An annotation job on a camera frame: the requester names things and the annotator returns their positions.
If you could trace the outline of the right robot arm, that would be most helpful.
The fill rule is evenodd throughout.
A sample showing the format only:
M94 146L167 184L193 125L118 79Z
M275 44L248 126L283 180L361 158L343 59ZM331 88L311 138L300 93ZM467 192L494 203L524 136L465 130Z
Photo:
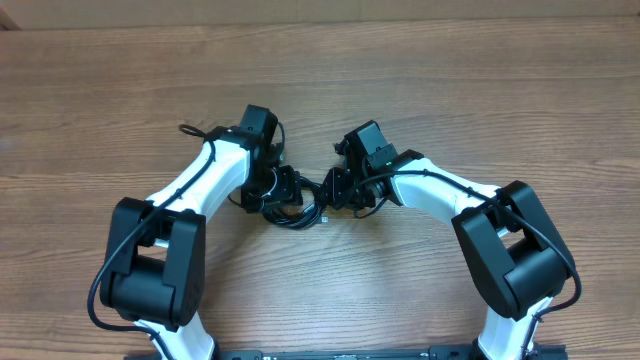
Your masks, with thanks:
M452 227L472 281L488 306L482 331L463 345L432 345L427 359L565 359L563 345L534 335L546 314L582 292L575 261L534 190L499 187L438 168L423 154L398 152L369 121L334 146L344 159L324 180L328 204L378 211L385 202L421 210Z

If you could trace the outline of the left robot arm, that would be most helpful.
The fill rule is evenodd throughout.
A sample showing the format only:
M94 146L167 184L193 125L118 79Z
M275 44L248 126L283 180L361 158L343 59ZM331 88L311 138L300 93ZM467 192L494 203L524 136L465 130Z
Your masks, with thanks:
M164 189L115 206L87 310L99 328L146 334L157 359L214 359L218 346L198 314L207 224L234 191L246 212L266 213L299 204L300 187L279 164L284 145L273 137L284 128L267 108L248 106L237 126L179 128L202 139L200 154Z

